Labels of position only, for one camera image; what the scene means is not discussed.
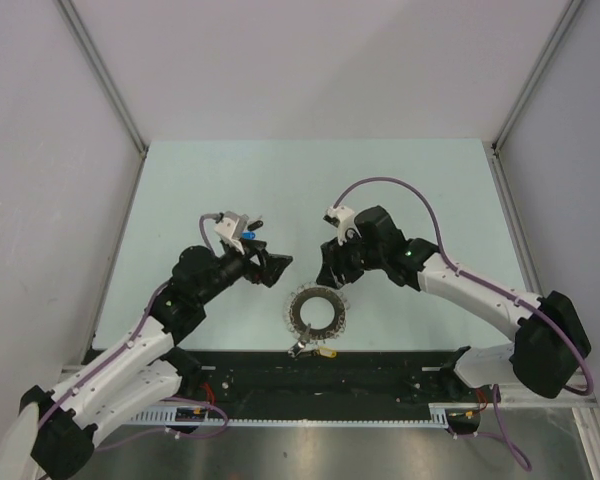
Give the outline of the metal disc with keyrings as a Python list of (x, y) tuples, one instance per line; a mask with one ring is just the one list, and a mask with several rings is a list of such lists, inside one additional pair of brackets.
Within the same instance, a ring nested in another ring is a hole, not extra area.
[(287, 297), (282, 318), (297, 340), (323, 343), (344, 333), (348, 311), (349, 302), (341, 292), (307, 283)]

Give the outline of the yellow tag key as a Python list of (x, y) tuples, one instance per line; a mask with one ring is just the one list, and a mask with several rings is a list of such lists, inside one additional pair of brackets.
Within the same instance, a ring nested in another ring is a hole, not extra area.
[(337, 356), (337, 352), (333, 349), (321, 346), (316, 348), (310, 348), (309, 344), (311, 341), (311, 325), (308, 325), (300, 334), (298, 340), (287, 350), (287, 355), (292, 359), (299, 359), (305, 357), (323, 357), (327, 359), (334, 359)]

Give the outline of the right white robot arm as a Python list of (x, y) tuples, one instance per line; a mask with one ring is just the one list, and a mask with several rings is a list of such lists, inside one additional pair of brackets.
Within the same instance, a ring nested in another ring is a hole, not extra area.
[(443, 393), (464, 401), (478, 387), (516, 381), (549, 399), (573, 392), (569, 381), (591, 352), (576, 308), (553, 291), (543, 297), (506, 288), (479, 277), (444, 256), (439, 245), (406, 238), (381, 206), (359, 213), (348, 207), (327, 209), (334, 239), (321, 246), (321, 286), (340, 289), (368, 271), (382, 271), (399, 287), (447, 300), (502, 333), (507, 344), (462, 347), (441, 376)]

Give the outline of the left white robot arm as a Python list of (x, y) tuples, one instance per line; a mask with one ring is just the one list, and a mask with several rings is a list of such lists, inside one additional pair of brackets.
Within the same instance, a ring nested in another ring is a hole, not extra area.
[(31, 457), (50, 479), (69, 479), (115, 429), (150, 405), (201, 387), (200, 363), (179, 348), (205, 319), (205, 307), (237, 281), (271, 288), (292, 263), (266, 242), (245, 240), (217, 256), (191, 246), (152, 294), (140, 319), (113, 346), (48, 390), (35, 385), (20, 400), (37, 405)]

